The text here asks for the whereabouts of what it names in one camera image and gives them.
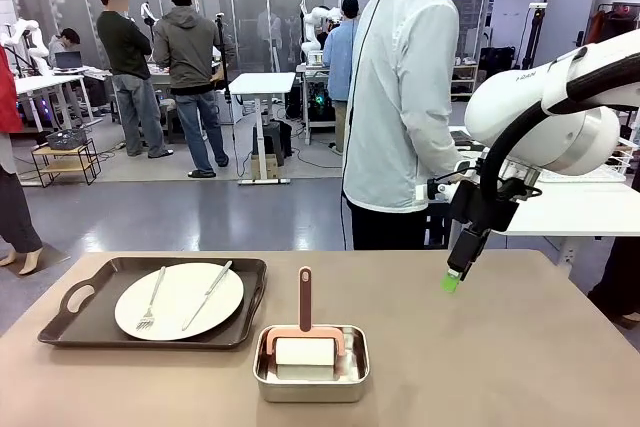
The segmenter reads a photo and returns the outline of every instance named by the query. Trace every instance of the beige table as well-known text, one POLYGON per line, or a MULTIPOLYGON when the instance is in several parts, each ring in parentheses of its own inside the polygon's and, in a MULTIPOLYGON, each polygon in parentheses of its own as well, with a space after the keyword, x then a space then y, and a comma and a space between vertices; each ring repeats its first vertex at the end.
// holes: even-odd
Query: beige table
POLYGON ((116 255, 82 258, 0 339, 0 426, 640 422, 640 356, 540 253, 486 251, 454 295, 438 286, 446 252, 231 254, 268 264, 257 327, 296 320, 296 272, 306 264, 315 269, 315 319, 364 329, 372 376, 352 405, 263 402, 251 371, 256 335, 239 352, 219 353, 39 344, 67 289, 116 255))

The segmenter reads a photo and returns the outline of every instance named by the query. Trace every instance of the black pants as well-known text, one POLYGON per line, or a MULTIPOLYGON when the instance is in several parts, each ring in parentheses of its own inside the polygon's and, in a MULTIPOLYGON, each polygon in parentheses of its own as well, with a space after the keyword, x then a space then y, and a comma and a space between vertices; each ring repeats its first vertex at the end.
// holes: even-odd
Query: black pants
MULTIPOLYGON (((640 169, 631 187, 640 192, 640 169)), ((640 237, 617 237, 604 275, 589 292, 589 299, 607 317, 620 317, 640 310, 640 237)))
POLYGON ((354 250, 422 250, 427 211, 389 214, 363 209, 347 201, 351 209, 354 250))
POLYGON ((42 247, 42 241, 31 225, 31 214, 16 174, 0 167, 0 237, 16 252, 26 254, 42 247))

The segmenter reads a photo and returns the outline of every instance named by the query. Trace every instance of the blue shirt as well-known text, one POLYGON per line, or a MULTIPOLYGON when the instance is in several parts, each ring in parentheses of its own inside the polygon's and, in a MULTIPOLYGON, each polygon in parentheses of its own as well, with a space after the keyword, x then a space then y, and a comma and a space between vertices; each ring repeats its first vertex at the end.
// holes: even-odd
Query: blue shirt
POLYGON ((343 102, 349 100, 351 58, 357 31, 358 23, 355 20, 343 20, 338 27, 329 32, 327 41, 324 43, 322 61, 329 67, 331 100, 343 102))

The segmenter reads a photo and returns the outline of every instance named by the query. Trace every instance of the red jacket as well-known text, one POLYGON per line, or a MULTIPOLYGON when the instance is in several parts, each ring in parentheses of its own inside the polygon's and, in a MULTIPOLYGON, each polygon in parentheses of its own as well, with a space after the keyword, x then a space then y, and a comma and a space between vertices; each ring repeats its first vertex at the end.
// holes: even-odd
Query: red jacket
POLYGON ((4 49, 0 47, 0 132, 20 132, 22 120, 16 108, 18 94, 4 49))

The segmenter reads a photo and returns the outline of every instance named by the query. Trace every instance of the knife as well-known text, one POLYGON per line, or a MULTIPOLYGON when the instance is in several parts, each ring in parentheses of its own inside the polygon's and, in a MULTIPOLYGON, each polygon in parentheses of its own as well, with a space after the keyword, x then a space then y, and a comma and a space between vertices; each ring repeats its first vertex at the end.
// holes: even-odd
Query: knife
POLYGON ((204 293, 204 299, 202 299, 202 302, 200 303, 200 306, 198 307, 198 310, 196 310, 196 312, 191 316, 191 318, 186 319, 184 321, 184 324, 182 324, 182 331, 183 332, 189 328, 189 326, 191 325, 191 322, 193 322, 193 319, 195 319, 198 316, 198 314, 200 313, 200 311, 202 310, 204 305, 211 298, 211 294, 213 293, 213 290, 216 288, 216 285, 218 285, 220 283, 220 281, 222 280, 222 278, 225 276, 225 274, 227 273, 227 271, 231 267, 232 263, 233 262, 230 260, 229 262, 227 262, 224 265, 224 267, 222 268, 222 270, 220 271, 220 273, 218 274, 216 279, 213 281, 213 283, 211 284, 209 289, 204 293))

